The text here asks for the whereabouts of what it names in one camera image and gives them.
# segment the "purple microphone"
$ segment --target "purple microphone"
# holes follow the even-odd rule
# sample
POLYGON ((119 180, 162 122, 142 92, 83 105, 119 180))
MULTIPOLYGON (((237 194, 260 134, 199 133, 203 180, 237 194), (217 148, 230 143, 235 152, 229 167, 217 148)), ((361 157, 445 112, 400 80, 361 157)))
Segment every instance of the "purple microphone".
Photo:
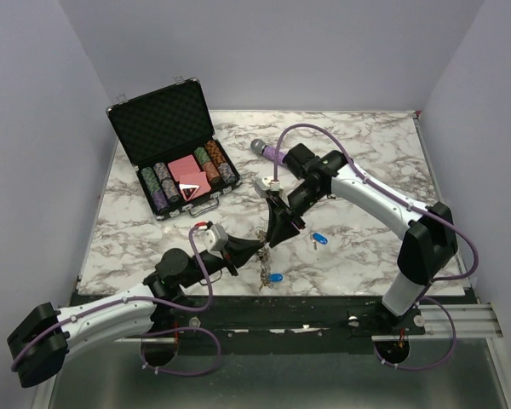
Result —
MULTIPOLYGON (((276 153, 276 148, 268 146, 268 144, 266 144, 261 139, 254 139, 250 143, 250 149, 256 155, 262 156, 262 157, 267 158, 270 161, 274 162, 274 155, 276 153)), ((285 167, 284 156, 286 156, 286 154, 284 152, 278 152, 278 164, 281 164, 282 166, 285 167)))

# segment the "gray wall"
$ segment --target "gray wall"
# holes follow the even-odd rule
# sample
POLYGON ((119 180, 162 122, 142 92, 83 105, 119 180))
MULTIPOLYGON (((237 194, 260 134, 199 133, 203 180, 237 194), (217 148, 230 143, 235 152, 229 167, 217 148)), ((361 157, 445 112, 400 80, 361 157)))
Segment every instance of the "gray wall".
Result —
POLYGON ((511 359, 511 0, 486 0, 422 131, 456 223, 479 247, 477 291, 492 301, 511 359))
POLYGON ((111 98, 198 77, 212 108, 422 109, 482 0, 60 0, 111 98))
POLYGON ((0 2, 0 408, 33 395, 7 335, 74 287, 112 152, 108 103, 55 0, 0 2))

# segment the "poker chip case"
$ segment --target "poker chip case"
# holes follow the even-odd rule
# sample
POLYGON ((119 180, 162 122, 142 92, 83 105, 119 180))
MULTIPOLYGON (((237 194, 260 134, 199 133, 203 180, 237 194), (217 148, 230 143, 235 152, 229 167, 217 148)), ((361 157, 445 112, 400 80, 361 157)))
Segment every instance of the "poker chip case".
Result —
POLYGON ((158 220, 178 216, 184 211, 198 216, 205 210, 214 209, 222 194, 230 193, 242 183, 227 152, 219 141, 214 140, 214 126, 203 90, 196 78, 181 80, 166 88, 122 101, 108 107, 106 114, 134 167, 147 203, 158 220), (141 171, 153 168, 155 164, 168 164, 187 155, 195 157, 194 151, 204 147, 208 141, 215 141, 230 165, 235 180, 226 182, 221 178, 211 184, 208 193, 191 200, 181 196, 175 203, 167 202, 168 207, 160 210, 154 203, 141 171), (199 210, 198 206, 211 200, 212 205, 199 210))

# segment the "robotic hand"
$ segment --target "robotic hand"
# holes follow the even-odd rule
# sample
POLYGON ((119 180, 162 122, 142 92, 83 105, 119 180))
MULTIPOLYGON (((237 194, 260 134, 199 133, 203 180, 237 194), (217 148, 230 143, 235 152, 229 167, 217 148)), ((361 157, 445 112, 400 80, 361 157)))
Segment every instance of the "robotic hand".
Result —
POLYGON ((184 295, 182 286, 209 280, 209 275, 223 268, 233 276, 238 275, 237 268, 265 244, 274 247, 299 234, 305 227, 301 217, 323 197, 331 195, 366 210, 403 241, 398 258, 399 274, 359 329, 367 337, 382 333, 383 327, 385 331, 397 328, 431 285, 434 275, 456 253, 455 234, 432 217, 452 224, 451 211, 442 203, 428 207, 406 198, 375 179, 368 183, 367 173, 359 167, 358 172, 353 170, 348 160, 351 159, 338 151, 319 158, 300 144, 281 160, 296 178, 303 180, 287 197, 276 177, 256 181, 255 190, 265 198, 269 208, 264 242, 229 236, 221 226, 210 222, 198 223, 190 231, 195 256, 171 249, 163 255, 155 272, 127 291, 77 307, 55 310, 48 302, 34 308, 8 338, 14 358, 12 370, 18 373, 21 386, 28 388, 49 379, 65 361, 94 346, 145 334, 155 327, 174 328, 172 308, 204 311, 212 298, 211 286, 209 301, 202 307, 189 306, 190 299, 184 295), (390 195, 405 198, 406 205, 391 200, 390 195), (416 218, 412 211, 415 207, 428 209, 428 214, 416 218), (192 233, 201 227, 207 228, 204 233, 207 250, 198 254, 192 233))

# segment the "white marble surface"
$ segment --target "white marble surface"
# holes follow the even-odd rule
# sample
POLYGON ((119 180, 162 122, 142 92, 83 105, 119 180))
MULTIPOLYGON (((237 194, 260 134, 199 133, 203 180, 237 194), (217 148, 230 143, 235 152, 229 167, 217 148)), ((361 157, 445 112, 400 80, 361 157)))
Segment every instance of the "white marble surface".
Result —
MULTIPOLYGON (((113 160, 95 233, 78 285, 80 294, 109 295, 142 281, 163 253, 180 247, 192 254, 187 231, 196 221, 219 222, 228 233, 252 238, 254 229, 267 225, 267 205, 257 197, 252 182, 272 174, 272 165, 256 157, 250 142, 261 138, 275 144, 288 125, 308 122, 338 137, 360 166, 391 187, 421 201, 436 200, 410 112, 244 112, 211 113, 215 137, 226 148, 244 184, 221 198, 219 209, 196 219, 182 214, 158 222, 153 217, 138 179, 123 148, 113 160)), ((322 156, 335 148, 312 130, 293 130, 284 150, 302 142, 322 156)), ((287 191, 299 183, 286 169, 280 180, 287 191)), ((304 217, 301 235, 271 249, 273 272, 284 281, 259 292, 260 263, 252 261, 215 283, 218 295, 381 295, 398 272, 399 240, 377 219, 344 200, 325 199, 304 217), (328 245, 313 250, 311 232, 319 232, 328 245)), ((452 260, 442 274, 458 274, 452 260)), ((187 293, 206 294, 194 285, 187 293)), ((458 282, 436 285, 430 294, 462 295, 458 282)))

